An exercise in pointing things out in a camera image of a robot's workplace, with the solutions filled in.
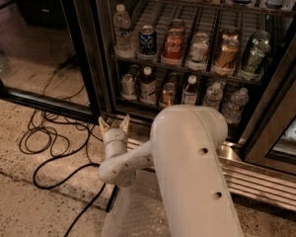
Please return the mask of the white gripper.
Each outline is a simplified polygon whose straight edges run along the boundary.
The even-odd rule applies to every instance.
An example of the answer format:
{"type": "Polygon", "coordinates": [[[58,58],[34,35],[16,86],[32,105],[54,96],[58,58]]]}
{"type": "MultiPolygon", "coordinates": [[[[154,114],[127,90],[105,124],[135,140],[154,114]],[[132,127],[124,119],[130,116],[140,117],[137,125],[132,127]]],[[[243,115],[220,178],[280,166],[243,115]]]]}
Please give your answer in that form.
{"type": "Polygon", "coordinates": [[[107,159],[127,151],[129,122],[130,116],[126,116],[119,128],[110,128],[104,119],[99,117],[99,127],[103,136],[107,159]]]}

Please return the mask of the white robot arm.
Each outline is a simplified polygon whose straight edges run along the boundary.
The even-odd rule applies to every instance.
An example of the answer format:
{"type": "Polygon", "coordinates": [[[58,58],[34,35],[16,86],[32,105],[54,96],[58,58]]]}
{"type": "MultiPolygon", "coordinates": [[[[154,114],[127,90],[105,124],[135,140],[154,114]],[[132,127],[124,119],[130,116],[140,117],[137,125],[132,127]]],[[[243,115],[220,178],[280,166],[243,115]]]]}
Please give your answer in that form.
{"type": "Polygon", "coordinates": [[[218,111],[169,106],[154,118],[149,140],[132,150],[129,118],[99,125],[106,152],[100,180],[128,188],[137,170],[153,167],[172,237],[245,237],[216,152],[228,133],[218,111]]]}

